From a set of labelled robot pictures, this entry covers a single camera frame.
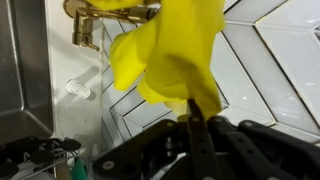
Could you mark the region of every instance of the rubber glove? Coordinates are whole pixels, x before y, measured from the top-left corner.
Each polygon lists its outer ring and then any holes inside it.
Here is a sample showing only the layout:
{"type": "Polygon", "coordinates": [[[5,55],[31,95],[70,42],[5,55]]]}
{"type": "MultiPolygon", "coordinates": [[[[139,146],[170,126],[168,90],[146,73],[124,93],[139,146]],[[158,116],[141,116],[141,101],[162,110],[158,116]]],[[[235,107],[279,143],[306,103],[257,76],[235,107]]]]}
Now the rubber glove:
{"type": "MultiPolygon", "coordinates": [[[[100,8],[108,3],[113,7],[115,2],[119,8],[141,3],[106,0],[100,8]]],[[[225,25],[223,4],[224,0],[161,0],[161,11],[154,19],[118,35],[112,43],[115,88],[126,90],[144,71],[137,89],[147,102],[172,105],[195,99],[206,119],[220,112],[210,60],[215,35],[225,25]]]]}
{"type": "Polygon", "coordinates": [[[103,10],[128,8],[143,4],[144,0],[87,0],[94,6],[103,10]]]}

